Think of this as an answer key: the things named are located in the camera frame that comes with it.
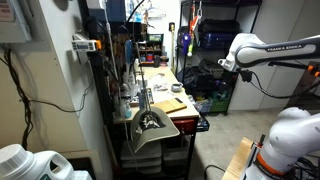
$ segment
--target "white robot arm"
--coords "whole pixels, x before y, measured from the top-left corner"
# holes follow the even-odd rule
[[[254,34],[238,34],[226,59],[218,62],[235,72],[264,63],[316,57],[320,57],[320,36],[267,45]],[[246,169],[246,179],[286,179],[298,158],[316,150],[320,150],[320,114],[288,108],[278,115],[254,163]]]

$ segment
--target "tiled floor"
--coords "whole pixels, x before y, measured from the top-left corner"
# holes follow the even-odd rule
[[[280,110],[230,112],[227,116],[207,116],[210,130],[197,133],[190,180],[203,180],[204,168],[213,164],[226,169],[242,137],[258,141],[267,134]],[[208,180],[220,180],[223,172],[208,168]]]

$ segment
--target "floor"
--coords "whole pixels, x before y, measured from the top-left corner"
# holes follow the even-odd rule
[[[226,169],[242,137],[258,141],[267,134],[280,110],[229,112],[227,116],[207,116],[210,130],[197,133],[190,180],[203,180],[204,168],[213,164]],[[207,169],[208,180],[220,180],[223,172]]]

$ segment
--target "metal shelving rack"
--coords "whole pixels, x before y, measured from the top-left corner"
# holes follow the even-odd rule
[[[196,5],[199,5],[199,1],[200,0],[196,0],[195,4]],[[193,0],[185,0],[183,2],[181,2],[181,6],[180,6],[180,24],[179,24],[179,28],[181,27],[181,23],[182,23],[182,13],[183,13],[183,8],[184,6],[189,6],[189,10],[191,9],[192,7],[192,4],[193,4]],[[234,15],[234,20],[237,19],[238,17],[238,13],[239,13],[239,9],[242,8],[242,7],[248,7],[248,6],[257,6],[257,9],[256,9],[256,13],[254,15],[254,19],[252,21],[252,25],[251,25],[251,28],[250,28],[250,33],[253,32],[253,29],[254,29],[254,26],[255,26],[255,23],[256,23],[256,20],[257,20],[257,17],[258,17],[258,14],[259,14],[259,11],[260,11],[260,7],[261,7],[261,4],[262,4],[262,0],[224,0],[224,1],[221,1],[221,0],[202,0],[202,7],[204,6],[211,6],[211,7],[230,7],[230,8],[236,8],[236,12],[235,12],[235,15]],[[188,29],[190,28],[190,20],[191,20],[191,16],[192,16],[192,12],[190,10],[189,12],[189,17],[188,17]],[[206,49],[203,49],[203,48],[199,48],[199,47],[195,47],[193,48],[193,53],[194,54],[200,54],[200,53],[212,53],[214,52],[215,50],[206,50]],[[176,48],[176,55],[177,55],[177,61],[176,61],[176,76],[177,76],[177,72],[178,72],[178,65],[179,65],[179,56],[180,56],[180,53],[181,53],[181,49],[180,48]],[[182,70],[183,70],[183,74],[182,74],[182,82],[184,82],[184,75],[185,75],[185,69],[186,69],[186,61],[187,61],[187,58],[188,56],[185,54],[183,55],[183,67],[182,67]],[[233,94],[233,89],[236,85],[236,82],[234,82],[234,84],[232,84],[232,87],[231,87],[231,94],[230,94],[230,98],[229,98],[229,101],[228,101],[228,105],[227,105],[227,109],[226,111],[217,111],[215,113],[224,113],[224,115],[227,115],[227,111],[228,111],[228,108],[229,108],[229,104],[230,104],[230,100],[232,98],[232,94]]]

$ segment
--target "desk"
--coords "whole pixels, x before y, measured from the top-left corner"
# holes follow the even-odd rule
[[[249,157],[252,143],[253,142],[250,139],[245,137],[242,139],[237,152],[234,154],[226,172],[222,177],[222,180],[239,180]]]
[[[185,91],[181,91],[179,93],[173,93],[171,92],[171,84],[178,83],[177,79],[171,72],[170,68],[168,67],[159,67],[159,68],[153,68],[153,67],[143,67],[144,72],[144,78],[148,79],[148,87],[152,89],[154,83],[156,81],[156,76],[160,73],[163,74],[162,76],[163,80],[167,82],[167,88],[166,91],[159,91],[159,92],[152,92],[153,100],[154,102],[161,102],[172,98],[179,98],[186,106],[187,108],[169,113],[168,116],[171,118],[172,121],[175,120],[194,120],[194,130],[190,134],[190,144],[189,144],[189,152],[188,152],[188,159],[187,159],[187,166],[186,171],[184,173],[184,179],[188,179],[189,176],[189,170],[191,165],[191,159],[193,154],[193,148],[194,148],[194,141],[196,138],[196,132],[197,132],[197,123],[199,119],[199,112],[194,108],[193,104],[188,99],[187,94]],[[133,120],[133,117],[135,114],[139,111],[139,107],[133,107],[132,109],[132,116],[126,119],[115,119],[113,121],[114,124],[120,124],[124,122],[131,122]]]

